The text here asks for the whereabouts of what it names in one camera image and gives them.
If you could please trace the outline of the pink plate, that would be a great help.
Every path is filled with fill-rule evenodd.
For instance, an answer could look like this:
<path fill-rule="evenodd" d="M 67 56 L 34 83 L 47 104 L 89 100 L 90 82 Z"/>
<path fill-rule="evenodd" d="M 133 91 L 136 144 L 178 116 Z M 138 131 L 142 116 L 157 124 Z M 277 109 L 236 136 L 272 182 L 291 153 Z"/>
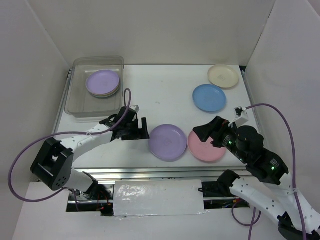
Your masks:
<path fill-rule="evenodd" d="M 191 131 L 188 135 L 187 145 L 191 154 L 198 160 L 206 163 L 213 163 L 220 160 L 226 153 L 224 147 L 214 147 L 211 142 L 214 140 L 209 137 L 206 142 L 200 141 L 198 136 Z"/>

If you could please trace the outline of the purple plate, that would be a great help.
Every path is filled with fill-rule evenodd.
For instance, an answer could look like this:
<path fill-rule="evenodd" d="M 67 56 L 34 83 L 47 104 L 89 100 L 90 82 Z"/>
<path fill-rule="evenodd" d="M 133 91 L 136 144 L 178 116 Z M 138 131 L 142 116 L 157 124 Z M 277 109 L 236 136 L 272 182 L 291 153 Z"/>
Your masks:
<path fill-rule="evenodd" d="M 85 86 L 94 94 L 107 94 L 119 88 L 120 77 L 112 70 L 99 70 L 87 78 Z"/>
<path fill-rule="evenodd" d="M 187 136 L 175 125 L 159 125 L 151 131 L 149 137 L 149 151 L 164 162 L 177 161 L 186 151 Z"/>

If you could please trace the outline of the blue plate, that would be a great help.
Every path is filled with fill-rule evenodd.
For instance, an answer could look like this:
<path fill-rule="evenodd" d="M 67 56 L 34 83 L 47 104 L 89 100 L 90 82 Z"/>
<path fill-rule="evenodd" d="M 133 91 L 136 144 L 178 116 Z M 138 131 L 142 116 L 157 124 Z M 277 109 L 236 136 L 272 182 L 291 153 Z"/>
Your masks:
<path fill-rule="evenodd" d="M 208 113 L 218 112 L 227 104 L 224 91 L 212 84 L 197 86 L 192 93 L 192 99 L 198 109 Z"/>

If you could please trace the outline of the yellow plate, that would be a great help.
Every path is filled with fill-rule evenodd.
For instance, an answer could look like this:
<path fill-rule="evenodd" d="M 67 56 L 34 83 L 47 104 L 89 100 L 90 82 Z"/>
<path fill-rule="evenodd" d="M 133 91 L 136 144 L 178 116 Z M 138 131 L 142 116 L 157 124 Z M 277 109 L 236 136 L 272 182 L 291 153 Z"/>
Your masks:
<path fill-rule="evenodd" d="M 106 93 L 106 94 L 96 94 L 96 93 L 92 93 L 92 92 L 90 92 L 90 91 L 88 91 L 88 93 L 90 94 L 90 95 L 100 95 L 100 96 L 109 96 L 109 95 L 115 95 L 116 93 L 118 92 L 118 90 L 115 90 L 115 91 L 113 91 L 113 92 L 109 92 L 109 93 Z"/>

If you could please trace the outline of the cream plate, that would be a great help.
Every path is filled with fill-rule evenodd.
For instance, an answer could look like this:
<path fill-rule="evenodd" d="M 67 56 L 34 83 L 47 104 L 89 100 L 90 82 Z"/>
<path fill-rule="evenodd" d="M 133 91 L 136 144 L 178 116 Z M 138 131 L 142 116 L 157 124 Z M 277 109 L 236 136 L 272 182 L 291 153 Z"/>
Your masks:
<path fill-rule="evenodd" d="M 224 64 L 212 66 L 207 72 L 207 77 L 210 83 L 223 89 L 233 88 L 239 82 L 237 72 L 232 67 Z"/>

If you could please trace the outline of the white strawberry pattern plate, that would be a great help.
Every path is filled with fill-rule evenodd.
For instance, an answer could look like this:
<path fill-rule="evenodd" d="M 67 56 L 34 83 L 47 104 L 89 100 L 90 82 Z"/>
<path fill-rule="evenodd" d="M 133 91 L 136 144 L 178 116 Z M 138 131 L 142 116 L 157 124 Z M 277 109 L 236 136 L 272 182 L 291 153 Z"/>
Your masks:
<path fill-rule="evenodd" d="M 115 94 L 113 94 L 113 95 L 93 95 L 93 94 L 91 94 L 91 96 L 94 98 L 97 98 L 97 99 L 109 99 L 109 98 L 115 97 L 116 95 Z"/>

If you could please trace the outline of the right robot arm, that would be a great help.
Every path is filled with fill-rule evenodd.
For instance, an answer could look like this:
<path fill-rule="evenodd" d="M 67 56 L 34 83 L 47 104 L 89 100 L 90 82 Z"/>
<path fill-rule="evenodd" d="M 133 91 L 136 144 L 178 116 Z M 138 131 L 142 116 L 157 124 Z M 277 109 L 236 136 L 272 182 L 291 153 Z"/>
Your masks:
<path fill-rule="evenodd" d="M 276 153 L 264 147 L 264 137 L 254 127 L 237 127 L 234 122 L 217 116 L 210 123 L 196 126 L 192 131 L 201 142 L 212 138 L 213 147 L 225 148 L 232 153 L 276 199 L 250 186 L 232 170 L 226 170 L 217 180 L 221 195 L 240 197 L 257 208 L 278 226 L 279 233 L 287 240 L 320 238 L 320 214 L 294 187 L 289 168 Z"/>

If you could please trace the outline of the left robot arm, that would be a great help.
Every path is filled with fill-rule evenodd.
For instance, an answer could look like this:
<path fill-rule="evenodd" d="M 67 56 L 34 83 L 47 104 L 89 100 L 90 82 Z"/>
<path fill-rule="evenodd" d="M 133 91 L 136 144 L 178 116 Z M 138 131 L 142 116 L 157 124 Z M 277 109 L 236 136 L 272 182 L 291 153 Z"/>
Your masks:
<path fill-rule="evenodd" d="M 30 171 L 52 191 L 78 190 L 88 200 L 97 198 L 106 188 L 87 172 L 74 169 L 81 156 L 114 140 L 148 140 L 145 117 L 138 118 L 138 106 L 122 107 L 118 114 L 101 120 L 84 134 L 74 133 L 70 138 L 50 137 L 42 144 Z"/>

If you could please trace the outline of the clear plastic bin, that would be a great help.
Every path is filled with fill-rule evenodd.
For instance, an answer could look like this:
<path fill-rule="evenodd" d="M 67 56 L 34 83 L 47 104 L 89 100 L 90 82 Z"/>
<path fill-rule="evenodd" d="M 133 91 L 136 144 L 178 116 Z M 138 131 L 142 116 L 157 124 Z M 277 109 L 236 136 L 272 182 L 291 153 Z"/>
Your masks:
<path fill-rule="evenodd" d="M 110 116 L 123 106 L 124 59 L 121 56 L 84 57 L 74 61 L 67 93 L 65 112 L 77 118 Z M 86 88 L 87 78 L 101 70 L 118 74 L 120 86 L 114 97 L 92 97 Z"/>

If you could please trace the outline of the white foil cover panel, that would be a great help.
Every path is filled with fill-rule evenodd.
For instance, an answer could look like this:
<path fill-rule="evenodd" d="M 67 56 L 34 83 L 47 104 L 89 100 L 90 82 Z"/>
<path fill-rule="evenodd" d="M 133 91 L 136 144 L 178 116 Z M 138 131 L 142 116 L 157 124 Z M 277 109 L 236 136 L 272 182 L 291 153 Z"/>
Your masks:
<path fill-rule="evenodd" d="M 113 213 L 117 217 L 189 216 L 205 212 L 200 180 L 117 181 Z"/>

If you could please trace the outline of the aluminium front rail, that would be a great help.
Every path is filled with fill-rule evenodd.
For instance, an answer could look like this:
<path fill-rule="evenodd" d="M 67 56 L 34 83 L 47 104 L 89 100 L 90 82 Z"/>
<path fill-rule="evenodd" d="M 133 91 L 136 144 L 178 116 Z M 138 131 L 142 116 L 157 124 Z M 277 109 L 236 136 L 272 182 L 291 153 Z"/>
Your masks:
<path fill-rule="evenodd" d="M 153 181 L 181 179 L 216 179 L 226 170 L 232 170 L 241 177 L 251 174 L 245 167 L 148 167 L 148 168 L 80 168 L 78 172 L 86 172 L 100 182 L 111 181 Z"/>

